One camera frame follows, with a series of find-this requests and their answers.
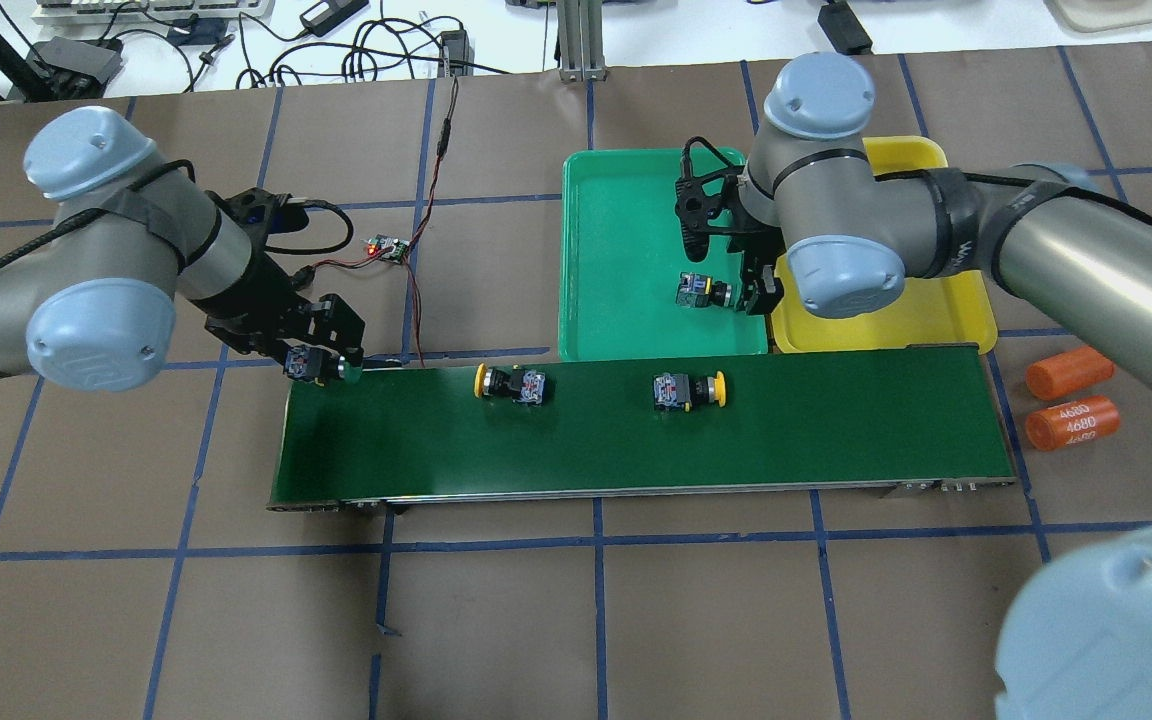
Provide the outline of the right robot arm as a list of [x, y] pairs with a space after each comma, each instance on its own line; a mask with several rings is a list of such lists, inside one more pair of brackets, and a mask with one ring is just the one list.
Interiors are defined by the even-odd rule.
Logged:
[[[685, 141], [675, 211], [687, 259], [723, 238], [732, 285], [684, 275], [682, 305], [781, 314], [810, 333], [852, 323], [835, 348], [941, 340], [988, 351], [996, 287], [1036, 306], [1152, 389], [1152, 215], [1087, 172], [1029, 161], [969, 172], [915, 161], [924, 138], [867, 138], [876, 83], [861, 61], [788, 61], [744, 160]], [[1000, 719], [1152, 719], [1152, 526], [1053, 561], [1021, 589], [996, 644]]]

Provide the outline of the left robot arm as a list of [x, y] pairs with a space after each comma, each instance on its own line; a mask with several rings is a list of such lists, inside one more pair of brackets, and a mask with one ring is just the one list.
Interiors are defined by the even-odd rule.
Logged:
[[211, 336], [275, 361], [291, 381], [353, 382], [369, 366], [361, 314], [334, 293], [306, 300], [270, 243], [329, 202], [200, 190], [191, 161], [165, 159], [101, 106], [51, 120], [23, 168], [58, 214], [50, 232], [0, 256], [0, 379], [145, 386], [168, 361], [175, 300], [205, 314]]

